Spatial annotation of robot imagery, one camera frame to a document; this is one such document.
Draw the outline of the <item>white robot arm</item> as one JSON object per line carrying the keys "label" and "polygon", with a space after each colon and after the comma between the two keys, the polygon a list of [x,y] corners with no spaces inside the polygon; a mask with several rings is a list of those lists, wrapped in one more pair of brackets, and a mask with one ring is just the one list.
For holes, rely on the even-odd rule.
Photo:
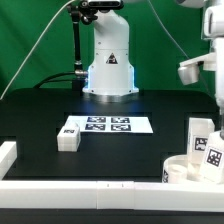
{"label": "white robot arm", "polygon": [[[175,0],[189,8],[202,8],[203,36],[213,41],[214,51],[180,63],[178,74],[185,85],[198,78],[200,63],[215,72],[216,102],[224,118],[224,0]],[[128,59],[129,25],[116,11],[122,0],[85,0],[87,20],[95,22],[95,56],[89,66],[88,86],[84,91],[100,97],[123,97],[136,93],[134,73]]]}

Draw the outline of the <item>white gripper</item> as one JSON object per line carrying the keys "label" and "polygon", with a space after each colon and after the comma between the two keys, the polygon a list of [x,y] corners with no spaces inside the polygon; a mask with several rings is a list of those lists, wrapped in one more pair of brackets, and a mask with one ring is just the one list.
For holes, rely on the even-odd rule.
{"label": "white gripper", "polygon": [[220,136],[224,139],[224,37],[216,38],[214,41],[214,47],[216,54],[215,98],[217,105],[220,108]]}

